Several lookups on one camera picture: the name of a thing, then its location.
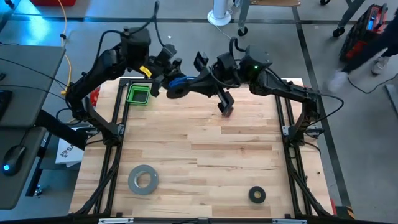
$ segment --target wooden table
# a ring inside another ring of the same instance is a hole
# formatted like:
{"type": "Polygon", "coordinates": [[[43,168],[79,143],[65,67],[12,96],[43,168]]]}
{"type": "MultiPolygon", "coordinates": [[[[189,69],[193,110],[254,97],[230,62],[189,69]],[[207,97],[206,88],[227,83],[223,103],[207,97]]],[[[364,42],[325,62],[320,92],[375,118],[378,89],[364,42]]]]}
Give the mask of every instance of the wooden table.
{"type": "MultiPolygon", "coordinates": [[[[302,85],[301,79],[292,81],[302,85]]],[[[112,117],[118,83],[106,82],[101,87],[96,110],[107,120],[112,117]]],[[[172,218],[282,218],[294,214],[275,97],[252,95],[245,86],[230,92],[235,99],[230,118],[221,117],[217,97],[208,99],[198,93],[170,100],[162,91],[147,106],[130,106],[112,214],[172,218]],[[141,164],[159,174],[159,186],[150,195],[136,195],[127,185],[130,171],[141,164]],[[248,199],[255,185],[266,191],[262,204],[248,199]]],[[[298,118],[300,103],[292,102],[292,109],[298,118]]],[[[306,141],[316,144],[312,139],[306,141]]],[[[98,186],[104,152],[102,143],[86,148],[71,212],[81,208],[98,186]]],[[[312,146],[301,147],[301,152],[307,184],[331,213],[319,152],[312,146]]],[[[104,192],[102,209],[108,189],[104,192]]]]}

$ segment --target yellow cable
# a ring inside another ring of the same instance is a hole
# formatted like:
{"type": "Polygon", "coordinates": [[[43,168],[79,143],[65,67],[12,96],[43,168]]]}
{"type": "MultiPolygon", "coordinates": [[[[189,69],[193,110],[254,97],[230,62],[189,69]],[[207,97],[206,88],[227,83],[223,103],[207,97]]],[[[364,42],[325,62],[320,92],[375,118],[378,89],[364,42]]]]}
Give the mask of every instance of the yellow cable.
{"type": "MultiPolygon", "coordinates": [[[[63,35],[66,35],[67,33],[67,26],[68,26],[68,19],[67,19],[67,14],[65,13],[65,9],[63,8],[62,2],[61,0],[58,0],[58,2],[60,3],[62,12],[63,12],[63,18],[65,19],[65,26],[63,27],[63,35]]],[[[63,44],[63,38],[61,37],[61,46],[64,47],[65,45],[63,44]]],[[[72,65],[70,63],[69,57],[68,55],[65,53],[65,58],[67,59],[67,62],[69,64],[69,75],[68,75],[68,82],[67,82],[67,87],[65,88],[65,90],[61,91],[61,94],[65,96],[65,94],[67,94],[67,90],[69,87],[69,83],[72,80],[72,65]]]]}

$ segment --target gray tape roll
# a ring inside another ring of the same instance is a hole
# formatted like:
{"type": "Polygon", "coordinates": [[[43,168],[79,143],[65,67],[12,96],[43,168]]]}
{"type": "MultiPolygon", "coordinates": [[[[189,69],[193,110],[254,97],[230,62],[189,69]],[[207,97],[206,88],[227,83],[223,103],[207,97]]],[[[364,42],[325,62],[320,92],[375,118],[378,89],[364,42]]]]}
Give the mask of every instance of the gray tape roll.
{"type": "Polygon", "coordinates": [[[132,192],[138,195],[149,195],[157,188],[159,176],[153,167],[149,165],[139,165],[130,172],[128,184],[132,192]],[[145,173],[150,175],[150,183],[146,187],[139,187],[137,183],[138,177],[145,173]]]}

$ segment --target sneaker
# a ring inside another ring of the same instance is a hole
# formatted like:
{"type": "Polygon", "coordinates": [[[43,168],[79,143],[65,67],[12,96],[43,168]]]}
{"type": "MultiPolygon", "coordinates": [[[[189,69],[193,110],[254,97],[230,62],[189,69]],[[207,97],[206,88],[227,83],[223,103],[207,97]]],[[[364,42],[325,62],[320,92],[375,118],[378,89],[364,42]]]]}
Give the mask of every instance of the sneaker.
{"type": "Polygon", "coordinates": [[[383,72],[383,69],[386,67],[388,60],[390,60],[390,57],[377,58],[371,70],[373,75],[380,75],[383,72]]]}
{"type": "Polygon", "coordinates": [[[329,82],[328,89],[330,92],[335,93],[339,90],[348,79],[348,73],[336,71],[333,79],[329,82]]]}

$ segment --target person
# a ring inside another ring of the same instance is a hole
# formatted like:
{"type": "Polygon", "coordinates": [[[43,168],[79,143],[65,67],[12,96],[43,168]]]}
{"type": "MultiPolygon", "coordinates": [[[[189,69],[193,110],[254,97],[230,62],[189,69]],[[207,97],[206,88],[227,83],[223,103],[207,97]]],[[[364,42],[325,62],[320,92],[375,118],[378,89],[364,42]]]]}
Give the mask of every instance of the person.
{"type": "Polygon", "coordinates": [[[398,16],[388,24],[384,32],[374,41],[364,47],[363,51],[352,58],[342,70],[337,70],[328,84],[330,92],[338,91],[348,80],[348,75],[366,63],[380,51],[387,50],[376,59],[371,72],[380,75],[391,56],[398,54],[398,16]]]}

